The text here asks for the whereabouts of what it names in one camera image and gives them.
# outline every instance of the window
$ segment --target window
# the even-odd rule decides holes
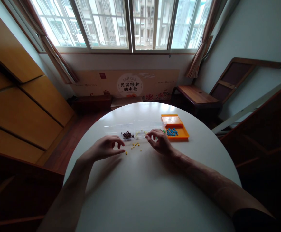
[[[119,34],[120,34],[120,36],[125,36],[124,27],[119,27]]]
[[[135,35],[139,35],[139,32],[140,32],[140,25],[139,25],[139,24],[136,24],[134,30],[135,30]]]
[[[88,5],[87,5],[86,0],[80,0],[80,7],[82,9],[88,9]]]
[[[116,10],[117,11],[123,11],[123,6],[122,6],[122,1],[121,0],[115,0],[115,4],[116,4]]]
[[[136,0],[136,1],[134,2],[134,4],[135,4],[135,11],[136,11],[136,12],[139,12],[139,1]]]
[[[63,5],[65,5],[65,6],[71,6],[69,0],[63,0]]]
[[[15,7],[13,0],[3,1]],[[175,0],[31,1],[59,51],[112,49],[129,53],[196,51],[212,3],[212,0],[178,0],[178,5]]]
[[[172,48],[198,48],[210,6],[211,0],[179,0]]]
[[[144,6],[140,7],[140,17],[144,16]]]
[[[81,30],[80,30],[80,28],[79,28],[79,26],[78,26],[77,21],[76,21],[76,20],[71,20],[71,23],[72,23],[72,27],[73,27],[73,29],[74,29],[74,32],[75,32],[76,34],[81,34]]]
[[[92,23],[87,24],[88,30],[90,34],[95,34],[94,27]]]

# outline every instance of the poster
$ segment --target poster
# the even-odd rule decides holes
[[[179,70],[81,70],[79,82],[71,85],[76,96],[141,96],[144,101],[170,99]]]

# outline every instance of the hand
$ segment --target hand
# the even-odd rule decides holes
[[[118,143],[118,149],[114,150],[116,142]],[[124,149],[120,149],[125,146],[124,142],[117,135],[104,136],[97,140],[92,147],[90,147],[80,159],[98,161],[110,156],[118,155],[125,152]]]
[[[151,139],[151,136],[153,136],[153,139],[158,138],[157,142],[154,142]],[[175,148],[170,144],[167,134],[164,133],[162,130],[153,129],[146,135],[146,139],[150,143],[150,145],[160,154],[165,156],[172,156],[175,153]]]

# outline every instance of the table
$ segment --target table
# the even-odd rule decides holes
[[[161,121],[161,114],[178,114],[190,135],[188,142],[172,142],[175,148],[241,186],[229,154],[208,127],[177,107],[156,102],[126,105],[98,120],[75,148],[64,183],[77,158],[105,135],[104,126]],[[128,155],[93,165],[76,231],[234,231],[231,219],[146,139],[137,141],[141,152],[131,150],[129,141]]]

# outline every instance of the sleeve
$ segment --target sleeve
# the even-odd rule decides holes
[[[279,231],[281,229],[281,223],[276,219],[253,208],[244,208],[236,211],[232,220],[236,232]]]

